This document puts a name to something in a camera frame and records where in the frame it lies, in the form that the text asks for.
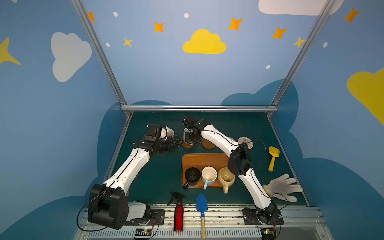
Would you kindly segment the white speckled mug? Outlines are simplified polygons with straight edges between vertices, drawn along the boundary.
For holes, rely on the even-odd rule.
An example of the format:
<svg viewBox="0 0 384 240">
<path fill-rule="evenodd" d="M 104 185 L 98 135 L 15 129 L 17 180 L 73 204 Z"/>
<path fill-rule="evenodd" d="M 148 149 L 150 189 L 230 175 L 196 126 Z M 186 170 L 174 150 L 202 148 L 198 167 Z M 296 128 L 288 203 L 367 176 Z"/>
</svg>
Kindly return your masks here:
<svg viewBox="0 0 384 240">
<path fill-rule="evenodd" d="M 193 145 L 195 142 L 193 140 L 194 135 L 190 133 L 190 131 L 187 128 L 184 128 L 183 130 L 183 139 L 184 143 L 188 145 Z"/>
</svg>

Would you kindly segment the purple mug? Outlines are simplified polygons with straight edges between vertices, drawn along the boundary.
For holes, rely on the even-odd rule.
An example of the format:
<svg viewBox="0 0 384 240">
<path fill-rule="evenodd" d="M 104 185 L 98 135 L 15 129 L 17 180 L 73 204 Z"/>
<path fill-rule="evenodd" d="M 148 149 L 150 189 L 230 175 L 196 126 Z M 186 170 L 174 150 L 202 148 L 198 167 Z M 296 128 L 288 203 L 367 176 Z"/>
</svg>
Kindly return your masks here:
<svg viewBox="0 0 384 240">
<path fill-rule="evenodd" d="M 169 127 L 163 127 L 161 130 L 161 139 L 167 139 L 169 137 L 174 136 L 174 130 L 170 129 Z"/>
</svg>

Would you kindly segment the brown wooden round coaster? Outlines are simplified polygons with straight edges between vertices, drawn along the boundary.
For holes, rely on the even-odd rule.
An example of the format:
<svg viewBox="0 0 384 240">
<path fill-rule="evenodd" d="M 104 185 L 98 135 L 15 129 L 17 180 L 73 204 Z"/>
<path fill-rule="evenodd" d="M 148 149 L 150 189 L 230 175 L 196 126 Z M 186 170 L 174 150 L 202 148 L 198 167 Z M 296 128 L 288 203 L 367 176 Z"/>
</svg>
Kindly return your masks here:
<svg viewBox="0 0 384 240">
<path fill-rule="evenodd" d="M 189 148 L 192 148 L 195 144 L 187 144 L 187 143 L 183 143 L 182 146 L 186 149 L 189 149 Z"/>
</svg>

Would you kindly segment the black mug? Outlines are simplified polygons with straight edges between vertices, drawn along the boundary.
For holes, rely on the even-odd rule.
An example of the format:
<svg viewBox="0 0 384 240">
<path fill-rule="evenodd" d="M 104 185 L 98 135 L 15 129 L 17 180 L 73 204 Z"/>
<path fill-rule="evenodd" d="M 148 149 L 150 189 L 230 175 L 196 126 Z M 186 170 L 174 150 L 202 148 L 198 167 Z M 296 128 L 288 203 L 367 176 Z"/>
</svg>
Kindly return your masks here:
<svg viewBox="0 0 384 240">
<path fill-rule="evenodd" d="M 195 167 L 189 168 L 185 172 L 186 182 L 183 185 L 183 189 L 196 186 L 201 179 L 201 171 Z"/>
</svg>

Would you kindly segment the white woven round coaster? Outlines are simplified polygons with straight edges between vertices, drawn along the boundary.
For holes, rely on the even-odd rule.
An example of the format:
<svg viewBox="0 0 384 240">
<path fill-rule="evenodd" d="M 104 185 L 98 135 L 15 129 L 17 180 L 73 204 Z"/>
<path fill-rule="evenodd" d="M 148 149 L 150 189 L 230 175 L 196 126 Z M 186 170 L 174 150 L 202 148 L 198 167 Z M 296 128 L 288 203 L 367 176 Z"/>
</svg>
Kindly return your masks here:
<svg viewBox="0 0 384 240">
<path fill-rule="evenodd" d="M 250 138 L 248 138 L 248 137 L 244 137 L 244 136 L 238 138 L 238 143 L 239 143 L 239 144 L 246 144 L 246 145 L 248 146 L 248 149 L 249 149 L 249 150 L 252 149 L 253 146 L 254 146 L 253 141 L 252 141 Z"/>
</svg>

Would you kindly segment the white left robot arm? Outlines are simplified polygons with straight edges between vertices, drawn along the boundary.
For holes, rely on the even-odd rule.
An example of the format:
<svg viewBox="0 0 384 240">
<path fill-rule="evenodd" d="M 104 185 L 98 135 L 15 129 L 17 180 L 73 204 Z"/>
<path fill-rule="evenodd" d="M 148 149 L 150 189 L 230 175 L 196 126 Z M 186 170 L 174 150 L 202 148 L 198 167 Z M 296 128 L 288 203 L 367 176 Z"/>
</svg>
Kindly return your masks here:
<svg viewBox="0 0 384 240">
<path fill-rule="evenodd" d="M 88 222 L 115 230 L 130 221 L 146 223 L 151 209 L 142 202 L 127 202 L 130 186 L 154 154 L 172 151 L 182 144 L 183 141 L 177 136 L 137 142 L 121 167 L 103 184 L 95 184 L 91 188 Z"/>
</svg>

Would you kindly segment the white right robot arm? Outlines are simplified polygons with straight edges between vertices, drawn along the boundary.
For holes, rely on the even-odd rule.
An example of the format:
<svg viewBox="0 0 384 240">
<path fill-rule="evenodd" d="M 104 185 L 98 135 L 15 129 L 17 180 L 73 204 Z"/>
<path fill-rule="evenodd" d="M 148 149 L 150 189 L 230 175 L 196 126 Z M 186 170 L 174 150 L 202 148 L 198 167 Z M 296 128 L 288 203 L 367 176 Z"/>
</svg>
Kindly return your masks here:
<svg viewBox="0 0 384 240">
<path fill-rule="evenodd" d="M 260 213 L 270 217 L 278 210 L 277 205 L 267 195 L 256 177 L 247 144 L 231 140 L 205 119 L 197 121 L 188 115 L 183 118 L 182 123 L 188 130 L 188 134 L 185 136 L 188 144 L 199 143 L 202 139 L 206 139 L 229 157 L 228 169 L 242 180 Z"/>
</svg>

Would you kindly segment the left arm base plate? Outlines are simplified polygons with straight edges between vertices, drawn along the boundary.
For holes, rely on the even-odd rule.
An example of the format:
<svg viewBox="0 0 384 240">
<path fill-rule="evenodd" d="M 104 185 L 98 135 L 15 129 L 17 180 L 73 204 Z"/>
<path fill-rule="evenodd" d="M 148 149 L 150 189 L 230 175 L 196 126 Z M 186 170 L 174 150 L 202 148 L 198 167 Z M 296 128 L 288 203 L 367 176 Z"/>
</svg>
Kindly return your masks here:
<svg viewBox="0 0 384 240">
<path fill-rule="evenodd" d="M 163 226 L 165 221 L 165 210 L 155 209 L 151 213 L 146 213 L 141 219 L 133 219 L 125 222 L 125 226 Z"/>
</svg>

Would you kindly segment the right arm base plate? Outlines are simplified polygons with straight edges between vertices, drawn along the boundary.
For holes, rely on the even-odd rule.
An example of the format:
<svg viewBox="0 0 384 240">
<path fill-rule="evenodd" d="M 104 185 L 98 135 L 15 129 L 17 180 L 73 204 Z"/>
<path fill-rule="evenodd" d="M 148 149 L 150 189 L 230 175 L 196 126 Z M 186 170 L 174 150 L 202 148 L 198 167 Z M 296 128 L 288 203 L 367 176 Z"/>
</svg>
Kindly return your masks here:
<svg viewBox="0 0 384 240">
<path fill-rule="evenodd" d="M 284 225 L 282 213 L 279 209 L 272 213 L 260 209 L 244 208 L 242 210 L 245 225 Z"/>
</svg>

